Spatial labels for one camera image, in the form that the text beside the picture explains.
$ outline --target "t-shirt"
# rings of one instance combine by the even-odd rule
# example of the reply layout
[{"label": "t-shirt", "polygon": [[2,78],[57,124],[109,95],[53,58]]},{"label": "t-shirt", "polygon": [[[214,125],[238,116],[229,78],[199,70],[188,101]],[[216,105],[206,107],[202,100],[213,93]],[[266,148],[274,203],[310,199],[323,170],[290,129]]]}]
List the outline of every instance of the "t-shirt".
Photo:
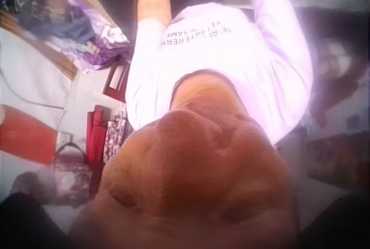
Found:
[{"label": "t-shirt", "polygon": [[139,22],[126,90],[135,130],[169,112],[176,83],[199,70],[230,80],[272,144],[294,129],[312,88],[306,40],[289,0],[252,4],[255,23],[218,3],[188,7],[168,28],[154,19]]}]

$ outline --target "cable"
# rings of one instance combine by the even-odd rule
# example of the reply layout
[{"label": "cable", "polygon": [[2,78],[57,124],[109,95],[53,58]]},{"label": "cable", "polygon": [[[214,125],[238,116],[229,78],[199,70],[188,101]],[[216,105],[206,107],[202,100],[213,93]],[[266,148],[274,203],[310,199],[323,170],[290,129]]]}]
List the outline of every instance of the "cable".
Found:
[{"label": "cable", "polygon": [[43,107],[48,107],[50,109],[60,109],[60,110],[64,110],[64,107],[60,107],[60,106],[52,106],[52,105],[47,105],[45,103],[36,103],[36,102],[32,102],[32,101],[29,101],[27,99],[24,99],[22,96],[20,96],[9,84],[9,82],[7,81],[2,69],[1,69],[1,66],[0,66],[0,77],[3,79],[6,87],[10,90],[11,93],[13,93],[13,95],[15,97],[17,97],[19,100],[23,101],[23,102],[26,102],[26,103],[30,103],[32,105],[37,105],[37,106],[43,106]]}]

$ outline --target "person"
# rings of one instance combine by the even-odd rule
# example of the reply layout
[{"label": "person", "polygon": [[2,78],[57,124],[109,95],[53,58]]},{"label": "person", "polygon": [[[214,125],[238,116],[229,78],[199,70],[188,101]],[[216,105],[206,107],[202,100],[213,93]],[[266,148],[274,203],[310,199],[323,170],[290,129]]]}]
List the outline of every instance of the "person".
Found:
[{"label": "person", "polygon": [[294,244],[293,184],[273,145],[306,109],[311,60],[289,0],[251,1],[255,24],[220,3],[172,18],[171,0],[138,0],[126,90],[136,131],[74,236],[97,248]]}]

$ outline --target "skin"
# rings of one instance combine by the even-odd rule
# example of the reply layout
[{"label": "skin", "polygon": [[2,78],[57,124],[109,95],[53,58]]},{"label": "skin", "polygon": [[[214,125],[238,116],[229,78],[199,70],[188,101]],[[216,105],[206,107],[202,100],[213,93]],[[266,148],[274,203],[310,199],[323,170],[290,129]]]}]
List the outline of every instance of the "skin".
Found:
[{"label": "skin", "polygon": [[[139,20],[167,24],[164,9],[139,0]],[[290,248],[295,230],[285,163],[228,80],[199,72],[125,141],[72,233],[97,248]]]}]

